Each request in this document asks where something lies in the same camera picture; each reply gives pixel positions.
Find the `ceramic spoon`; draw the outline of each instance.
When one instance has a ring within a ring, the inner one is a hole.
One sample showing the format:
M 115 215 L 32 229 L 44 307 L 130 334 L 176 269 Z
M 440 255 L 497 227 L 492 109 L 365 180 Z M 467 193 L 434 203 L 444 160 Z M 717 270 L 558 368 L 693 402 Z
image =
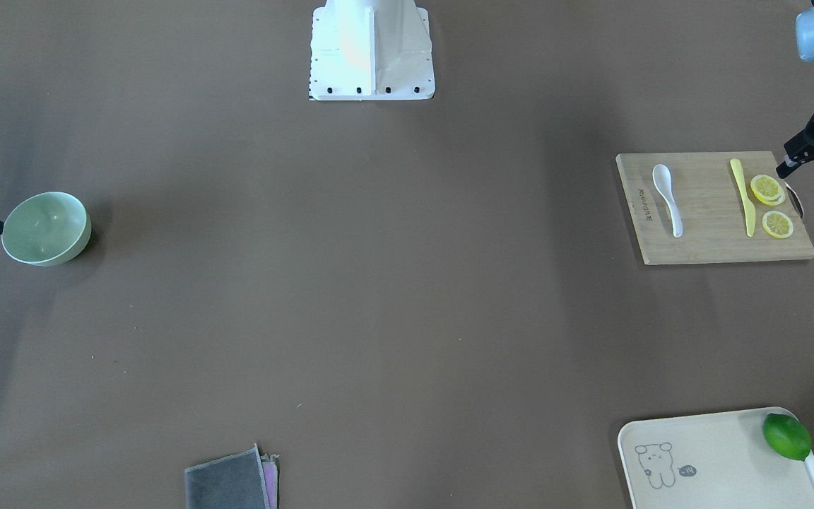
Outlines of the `ceramic spoon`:
M 680 218 L 678 203 L 674 201 L 674 193 L 671 191 L 671 170 L 666 165 L 656 164 L 652 168 L 652 182 L 661 194 L 661 197 L 668 203 L 668 210 L 671 213 L 671 227 L 674 229 L 675 238 L 684 235 L 684 222 Z

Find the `bowl rim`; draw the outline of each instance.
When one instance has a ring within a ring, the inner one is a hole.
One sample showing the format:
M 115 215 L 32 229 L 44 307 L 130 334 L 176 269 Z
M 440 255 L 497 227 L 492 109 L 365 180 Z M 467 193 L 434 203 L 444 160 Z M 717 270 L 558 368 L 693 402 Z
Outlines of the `bowl rim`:
M 49 258 L 45 258 L 43 260 L 35 260 L 35 261 L 22 260 L 21 258 L 18 258 L 15 255 L 11 254 L 11 252 L 8 251 L 8 247 L 6 247 L 6 236 L 4 235 L 4 232 L 6 232 L 6 225 L 8 223 L 8 220 L 11 218 L 12 214 L 14 213 L 14 211 L 16 211 L 17 209 L 20 209 L 23 205 L 25 205 L 29 201 L 39 199 L 40 197 L 45 197 L 45 196 L 68 197 L 68 199 L 76 202 L 77 205 L 81 206 L 81 211 L 83 211 L 84 226 L 83 226 L 83 228 L 81 228 L 81 231 L 78 233 L 77 238 L 72 240 L 71 244 L 68 245 L 68 247 L 66 247 L 64 250 L 59 252 L 59 254 L 56 254 L 54 257 L 49 257 Z M 52 260 L 55 260 L 55 259 L 57 259 L 59 257 L 62 257 L 62 255 L 64 255 L 65 252 L 71 251 L 71 249 L 73 249 L 74 246 L 77 245 L 77 242 L 80 242 L 81 238 L 83 238 L 83 234 L 87 229 L 87 224 L 88 223 L 90 223 L 90 213 L 87 212 L 87 207 L 83 205 L 83 202 L 81 202 L 81 200 L 78 199 L 78 197 L 75 197 L 74 194 L 65 193 L 64 191 L 46 191 L 45 193 L 34 194 L 33 196 L 29 197 L 29 199 L 23 200 L 21 203 L 17 204 L 17 206 L 14 207 L 14 209 L 12 209 L 12 211 L 10 213 L 8 213 L 8 216 L 6 217 L 6 221 L 4 221 L 3 226 L 2 226 L 2 249 L 4 249 L 4 252 L 6 252 L 6 255 L 9 255 L 9 257 L 11 257 L 14 261 L 20 262 L 22 264 L 29 264 L 29 265 L 46 264 L 48 262 L 51 262 Z

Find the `white tray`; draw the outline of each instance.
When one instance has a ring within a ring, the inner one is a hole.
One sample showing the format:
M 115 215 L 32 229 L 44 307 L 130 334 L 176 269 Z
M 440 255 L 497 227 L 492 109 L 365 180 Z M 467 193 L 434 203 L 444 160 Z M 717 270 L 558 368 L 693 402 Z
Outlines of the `white tray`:
M 804 462 L 765 442 L 779 406 L 627 423 L 618 434 L 633 509 L 814 509 L 814 455 Z

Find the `plastic knife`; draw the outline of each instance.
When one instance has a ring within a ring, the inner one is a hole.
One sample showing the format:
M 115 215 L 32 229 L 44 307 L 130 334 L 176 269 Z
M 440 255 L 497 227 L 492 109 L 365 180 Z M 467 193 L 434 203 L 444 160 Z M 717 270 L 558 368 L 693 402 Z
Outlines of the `plastic knife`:
M 743 164 L 740 159 L 731 159 L 731 171 L 733 171 L 733 179 L 737 181 L 737 189 L 740 190 L 740 201 L 743 202 L 746 236 L 753 236 L 755 234 L 755 205 L 750 202 L 749 194 L 746 194 L 746 181 L 743 178 Z

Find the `gray cloth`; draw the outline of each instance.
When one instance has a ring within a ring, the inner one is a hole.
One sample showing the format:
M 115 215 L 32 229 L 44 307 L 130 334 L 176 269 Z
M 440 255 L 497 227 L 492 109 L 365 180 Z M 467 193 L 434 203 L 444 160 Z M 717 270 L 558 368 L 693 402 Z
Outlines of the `gray cloth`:
M 187 509 L 271 509 L 256 445 L 249 451 L 187 468 L 184 488 Z

